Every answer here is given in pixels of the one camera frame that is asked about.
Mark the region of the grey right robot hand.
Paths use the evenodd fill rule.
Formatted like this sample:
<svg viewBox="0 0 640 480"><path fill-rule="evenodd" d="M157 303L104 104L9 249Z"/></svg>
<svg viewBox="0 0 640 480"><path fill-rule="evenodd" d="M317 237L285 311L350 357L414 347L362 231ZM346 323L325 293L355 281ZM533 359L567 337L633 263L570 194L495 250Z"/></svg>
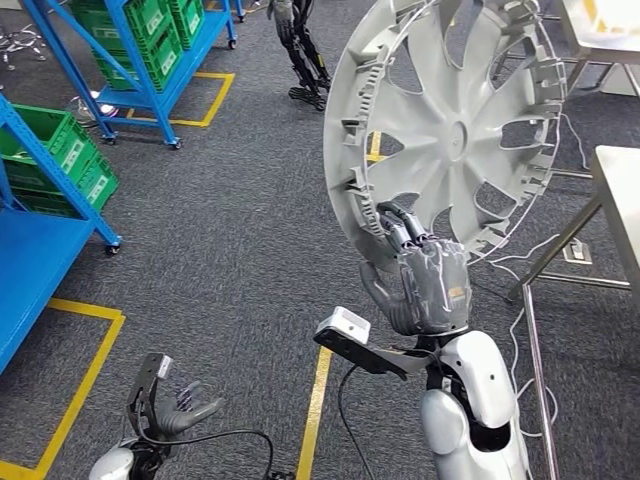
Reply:
<svg viewBox="0 0 640 480"><path fill-rule="evenodd" d="M392 293L372 262L361 263L359 273L395 332L444 337L469 328L472 289L463 245L437 237L396 202L380 203L377 211L393 249L402 293Z"/></svg>

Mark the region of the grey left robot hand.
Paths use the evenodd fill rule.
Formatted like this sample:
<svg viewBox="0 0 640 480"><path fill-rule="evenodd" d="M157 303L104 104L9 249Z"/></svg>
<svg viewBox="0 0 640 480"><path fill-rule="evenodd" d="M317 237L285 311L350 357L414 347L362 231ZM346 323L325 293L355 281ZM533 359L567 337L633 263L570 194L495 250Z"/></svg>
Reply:
<svg viewBox="0 0 640 480"><path fill-rule="evenodd" d="M180 439L184 432L213 416L225 404L223 397L204 401L203 389L201 381L194 381L157 407L156 421L161 435L166 440Z"/></svg>

